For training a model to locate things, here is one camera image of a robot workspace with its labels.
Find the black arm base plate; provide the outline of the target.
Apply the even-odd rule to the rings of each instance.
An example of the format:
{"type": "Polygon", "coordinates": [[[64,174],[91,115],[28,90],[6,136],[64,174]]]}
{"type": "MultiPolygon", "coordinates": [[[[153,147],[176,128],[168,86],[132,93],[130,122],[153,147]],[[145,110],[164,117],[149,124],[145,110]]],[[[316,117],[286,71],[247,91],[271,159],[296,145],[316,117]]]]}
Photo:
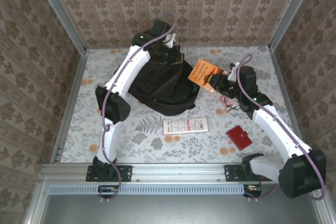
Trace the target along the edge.
{"type": "Polygon", "coordinates": [[[225,179],[227,182],[259,182],[270,181],[261,175],[254,174],[250,168],[245,168],[241,164],[230,164],[224,166],[225,179]]]}
{"type": "MultiPolygon", "coordinates": [[[[122,182],[130,182],[132,177],[132,166],[117,166],[122,182]]],[[[87,182],[118,182],[117,171],[112,166],[98,167],[89,166],[86,173],[87,182]]]]}

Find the pink white striped item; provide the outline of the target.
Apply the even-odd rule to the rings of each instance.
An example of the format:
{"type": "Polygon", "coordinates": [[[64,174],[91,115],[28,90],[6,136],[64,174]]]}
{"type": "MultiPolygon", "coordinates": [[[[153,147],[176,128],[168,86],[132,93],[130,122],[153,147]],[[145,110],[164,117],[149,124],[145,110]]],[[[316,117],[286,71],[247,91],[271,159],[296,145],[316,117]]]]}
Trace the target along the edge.
{"type": "Polygon", "coordinates": [[[234,101],[234,100],[225,99],[224,103],[225,103],[227,111],[229,111],[229,110],[238,110],[239,109],[238,103],[236,101],[234,101]]]}

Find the aluminium frame post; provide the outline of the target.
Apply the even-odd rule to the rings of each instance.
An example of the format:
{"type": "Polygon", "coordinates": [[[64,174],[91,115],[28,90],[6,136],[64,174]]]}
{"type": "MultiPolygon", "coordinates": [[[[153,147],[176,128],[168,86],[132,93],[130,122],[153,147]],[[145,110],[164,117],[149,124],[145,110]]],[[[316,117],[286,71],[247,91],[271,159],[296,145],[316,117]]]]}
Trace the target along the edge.
{"type": "Polygon", "coordinates": [[[288,29],[290,23],[295,17],[298,9],[304,0],[290,0],[288,6],[286,7],[283,16],[281,17],[269,43],[268,48],[270,51],[275,51],[279,45],[282,37],[284,36],[286,30],[288,29]]]}
{"type": "Polygon", "coordinates": [[[48,0],[48,2],[55,11],[58,19],[60,20],[79,54],[81,56],[84,55],[86,51],[85,43],[81,39],[74,22],[71,20],[71,17],[66,10],[65,4],[63,4],[61,0],[48,0]]]}

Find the red snap wallet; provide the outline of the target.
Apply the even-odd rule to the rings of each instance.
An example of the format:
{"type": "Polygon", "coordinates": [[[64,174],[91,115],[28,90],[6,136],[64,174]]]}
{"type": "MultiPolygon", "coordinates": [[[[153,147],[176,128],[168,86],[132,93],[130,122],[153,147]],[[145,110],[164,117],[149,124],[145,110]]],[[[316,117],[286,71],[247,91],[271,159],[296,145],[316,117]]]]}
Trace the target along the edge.
{"type": "Polygon", "coordinates": [[[252,145],[252,141],[249,138],[247,132],[244,131],[239,125],[228,130],[226,134],[240,151],[252,145]]]}

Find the steel sheet panel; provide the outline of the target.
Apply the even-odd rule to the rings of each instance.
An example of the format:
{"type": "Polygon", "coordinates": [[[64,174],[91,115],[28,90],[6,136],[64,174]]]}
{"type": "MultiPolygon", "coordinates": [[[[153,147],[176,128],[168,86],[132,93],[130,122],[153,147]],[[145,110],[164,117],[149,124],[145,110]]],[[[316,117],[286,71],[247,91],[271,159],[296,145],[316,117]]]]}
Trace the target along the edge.
{"type": "Polygon", "coordinates": [[[239,195],[50,196],[42,224],[321,224],[314,204],[275,193],[248,201],[239,195]]]}

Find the aluminium side rail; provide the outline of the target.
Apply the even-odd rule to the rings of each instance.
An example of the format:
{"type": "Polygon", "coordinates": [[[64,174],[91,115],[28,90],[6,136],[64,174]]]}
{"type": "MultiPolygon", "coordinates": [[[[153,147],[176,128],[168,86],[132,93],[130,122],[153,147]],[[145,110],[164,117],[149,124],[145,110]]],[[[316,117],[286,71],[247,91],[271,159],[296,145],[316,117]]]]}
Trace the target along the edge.
{"type": "Polygon", "coordinates": [[[271,99],[277,104],[275,107],[277,111],[279,111],[278,114],[282,117],[283,121],[288,123],[289,127],[299,140],[303,141],[285,81],[274,51],[269,52],[269,58],[272,66],[272,69],[270,70],[272,84],[270,84],[269,87],[272,88],[274,92],[274,94],[271,95],[271,99]]]}
{"type": "Polygon", "coordinates": [[[72,115],[76,106],[77,96],[83,79],[83,74],[86,69],[87,55],[82,55],[79,60],[78,68],[72,83],[66,104],[65,112],[63,114],[62,122],[55,141],[55,146],[50,159],[50,163],[57,163],[61,161],[65,141],[67,139],[68,131],[71,124],[72,115]]]}

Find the black fabric backpack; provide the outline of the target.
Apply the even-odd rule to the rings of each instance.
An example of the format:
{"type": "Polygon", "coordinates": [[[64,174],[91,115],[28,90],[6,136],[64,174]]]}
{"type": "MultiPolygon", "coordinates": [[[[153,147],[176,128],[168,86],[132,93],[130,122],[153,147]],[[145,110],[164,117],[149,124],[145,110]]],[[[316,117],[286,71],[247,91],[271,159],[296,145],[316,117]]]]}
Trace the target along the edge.
{"type": "Polygon", "coordinates": [[[128,93],[138,101],[166,116],[179,115],[195,107],[199,86],[188,79],[192,66],[184,54],[175,63],[151,57],[131,84],[128,93]]]}

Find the orange paperback book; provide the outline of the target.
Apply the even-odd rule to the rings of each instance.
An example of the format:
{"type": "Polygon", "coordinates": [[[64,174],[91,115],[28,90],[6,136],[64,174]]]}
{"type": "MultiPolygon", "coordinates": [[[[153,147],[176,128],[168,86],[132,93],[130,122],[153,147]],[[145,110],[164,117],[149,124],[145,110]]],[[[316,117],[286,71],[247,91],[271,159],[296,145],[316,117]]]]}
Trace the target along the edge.
{"type": "Polygon", "coordinates": [[[208,80],[212,74],[227,74],[227,71],[215,66],[203,58],[199,58],[196,65],[189,74],[188,79],[206,91],[214,93],[215,89],[208,83],[208,80]]]}

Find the thin aluminium wall rail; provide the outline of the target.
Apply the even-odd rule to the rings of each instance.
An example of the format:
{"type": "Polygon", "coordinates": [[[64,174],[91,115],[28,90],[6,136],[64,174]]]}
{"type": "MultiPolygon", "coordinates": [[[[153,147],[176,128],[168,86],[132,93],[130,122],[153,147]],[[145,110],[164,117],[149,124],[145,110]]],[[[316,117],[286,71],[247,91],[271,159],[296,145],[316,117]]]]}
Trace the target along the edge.
{"type": "MultiPolygon", "coordinates": [[[[191,47],[267,47],[269,44],[179,44],[183,48],[191,47]]],[[[129,49],[130,46],[102,46],[102,47],[87,47],[85,50],[96,50],[96,49],[129,49]]]]}

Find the aluminium mounting rail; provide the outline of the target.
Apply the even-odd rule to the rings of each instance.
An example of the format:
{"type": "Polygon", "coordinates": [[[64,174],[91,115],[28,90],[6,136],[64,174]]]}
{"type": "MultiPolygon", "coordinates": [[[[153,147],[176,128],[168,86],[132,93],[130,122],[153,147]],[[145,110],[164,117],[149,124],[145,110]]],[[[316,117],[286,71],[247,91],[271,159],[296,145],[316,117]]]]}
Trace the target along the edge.
{"type": "MultiPolygon", "coordinates": [[[[177,184],[177,183],[225,183],[229,172],[239,164],[200,163],[200,164],[130,164],[127,175],[132,183],[177,184]]],[[[46,181],[84,183],[87,163],[44,164],[40,177],[46,181]]]]}

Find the white printed box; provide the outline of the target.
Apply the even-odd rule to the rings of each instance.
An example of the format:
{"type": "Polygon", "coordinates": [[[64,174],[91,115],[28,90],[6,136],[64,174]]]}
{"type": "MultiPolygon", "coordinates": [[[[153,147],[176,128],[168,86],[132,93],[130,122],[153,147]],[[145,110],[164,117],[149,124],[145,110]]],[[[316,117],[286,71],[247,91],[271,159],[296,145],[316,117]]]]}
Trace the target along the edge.
{"type": "Polygon", "coordinates": [[[163,134],[191,134],[208,132],[207,118],[173,119],[163,121],[163,134]]]}

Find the black connector board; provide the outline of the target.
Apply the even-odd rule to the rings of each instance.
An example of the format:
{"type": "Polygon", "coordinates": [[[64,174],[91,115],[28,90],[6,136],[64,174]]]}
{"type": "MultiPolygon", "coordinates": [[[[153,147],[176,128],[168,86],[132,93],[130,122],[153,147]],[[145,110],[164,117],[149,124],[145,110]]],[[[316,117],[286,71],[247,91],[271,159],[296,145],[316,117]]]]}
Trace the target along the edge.
{"type": "Polygon", "coordinates": [[[100,197],[108,197],[114,195],[118,189],[117,185],[102,185],[98,187],[97,191],[100,197]]]}
{"type": "Polygon", "coordinates": [[[244,197],[246,198],[258,198],[262,194],[261,185],[244,185],[244,197]]]}

